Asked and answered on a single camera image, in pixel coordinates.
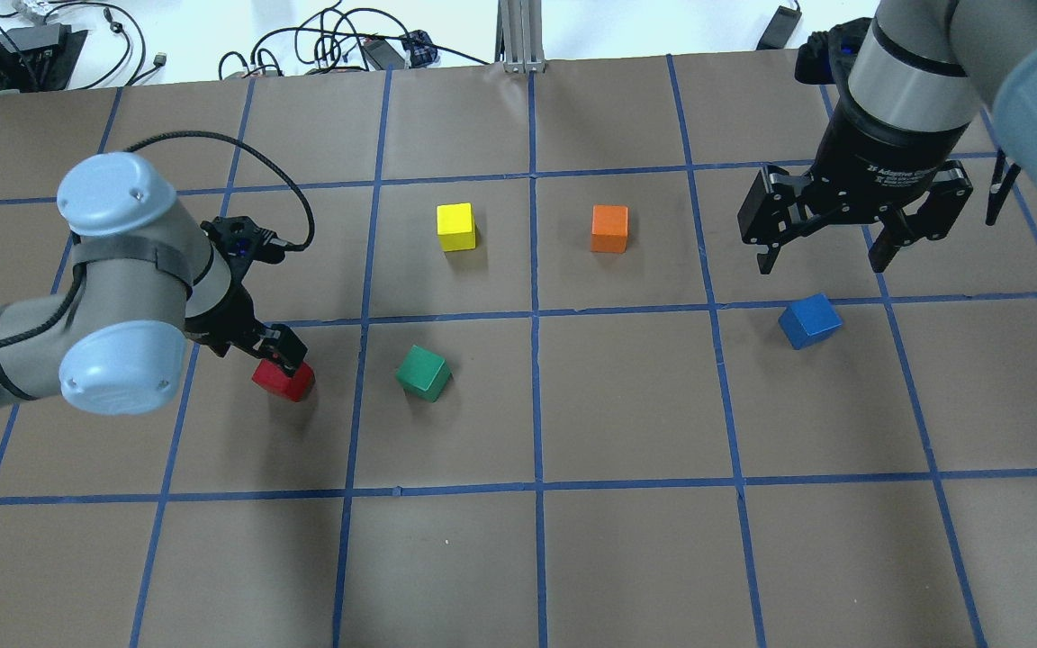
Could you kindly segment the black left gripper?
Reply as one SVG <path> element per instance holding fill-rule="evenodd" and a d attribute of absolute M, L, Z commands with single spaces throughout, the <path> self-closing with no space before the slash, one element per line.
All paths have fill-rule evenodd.
<path fill-rule="evenodd" d="M 277 263 L 275 232 L 249 217 L 218 217 L 199 226 L 209 242 L 209 255 L 199 265 L 186 301 L 185 335 L 217 356 L 236 347 L 295 377 L 306 345 L 287 325 L 256 319 L 254 299 L 243 286 L 252 264 Z"/>

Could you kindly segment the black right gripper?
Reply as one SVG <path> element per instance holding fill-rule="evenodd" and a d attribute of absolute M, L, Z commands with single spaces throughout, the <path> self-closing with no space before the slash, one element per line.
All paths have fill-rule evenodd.
<path fill-rule="evenodd" d="M 761 165 L 744 197 L 738 232 L 745 245 L 760 249 L 754 255 L 760 274 L 772 274 L 791 241 L 822 229 L 826 214 L 837 221 L 869 221 L 881 205 L 893 206 L 885 210 L 882 230 L 868 253 L 876 274 L 884 274 L 902 248 L 945 240 L 974 193 L 962 163 L 947 161 L 965 130 L 898 129 L 852 98 L 840 98 L 809 172 Z M 901 209 L 925 192 L 917 212 Z"/>

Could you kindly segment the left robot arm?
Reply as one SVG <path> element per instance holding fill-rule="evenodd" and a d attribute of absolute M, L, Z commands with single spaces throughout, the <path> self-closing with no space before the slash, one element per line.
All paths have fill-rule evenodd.
<path fill-rule="evenodd" d="M 0 306 L 0 410 L 59 397 L 104 416 L 167 405 L 190 344 L 255 357 L 254 382 L 301 401 L 314 373 L 284 323 L 257 319 L 243 280 L 305 245 L 247 217 L 199 222 L 144 157 L 93 156 L 63 177 L 55 202 L 71 228 L 71 285 Z"/>

